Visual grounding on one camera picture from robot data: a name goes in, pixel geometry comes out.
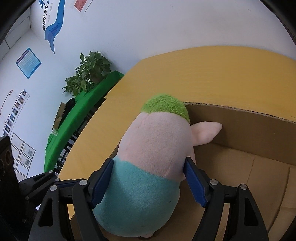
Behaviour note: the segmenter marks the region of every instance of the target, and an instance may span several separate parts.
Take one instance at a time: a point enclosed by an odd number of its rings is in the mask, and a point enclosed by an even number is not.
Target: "silver bolt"
[[[240,188],[241,188],[242,190],[247,190],[247,189],[248,189],[248,187],[247,187],[246,184],[241,184],[241,185],[240,185]]]
[[[80,186],[85,186],[87,184],[87,180],[81,180],[80,182],[79,182],[79,185]]]
[[[218,184],[218,181],[216,180],[216,179],[211,179],[210,180],[210,184],[212,184],[212,185],[217,185]]]
[[[52,186],[50,187],[50,190],[51,190],[51,191],[55,191],[55,190],[57,190],[57,186],[56,186],[56,185],[52,185]]]

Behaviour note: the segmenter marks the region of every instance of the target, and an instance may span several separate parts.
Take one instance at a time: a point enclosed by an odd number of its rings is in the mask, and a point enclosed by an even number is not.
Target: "green plant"
[[[64,93],[73,92],[76,96],[81,91],[89,92],[111,72],[111,63],[99,52],[90,51],[86,57],[81,53],[80,59],[82,65],[75,69],[76,75],[66,78]]]

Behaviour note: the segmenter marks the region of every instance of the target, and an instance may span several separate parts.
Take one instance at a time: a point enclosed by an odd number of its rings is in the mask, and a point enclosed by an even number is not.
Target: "green fur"
[[[174,113],[183,117],[190,123],[188,111],[184,103],[168,94],[159,94],[152,97],[143,105],[141,111],[146,113],[152,113],[152,112]]]

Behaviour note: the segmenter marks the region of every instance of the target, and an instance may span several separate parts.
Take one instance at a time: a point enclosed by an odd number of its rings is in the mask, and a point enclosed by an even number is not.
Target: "pink plush toy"
[[[185,179],[184,161],[193,146],[209,143],[216,122],[190,126],[183,102],[170,95],[150,99],[130,125],[113,158],[109,186],[94,208],[99,224],[125,237],[151,237],[171,217]]]

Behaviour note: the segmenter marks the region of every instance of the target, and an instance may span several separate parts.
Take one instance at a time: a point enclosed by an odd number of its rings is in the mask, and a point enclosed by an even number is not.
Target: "green table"
[[[81,125],[88,112],[123,76],[122,73],[114,71],[108,74],[90,92],[85,93],[83,91],[75,97],[75,105],[57,130],[57,136],[53,134],[49,135],[45,148],[44,172],[54,169],[63,148]]]

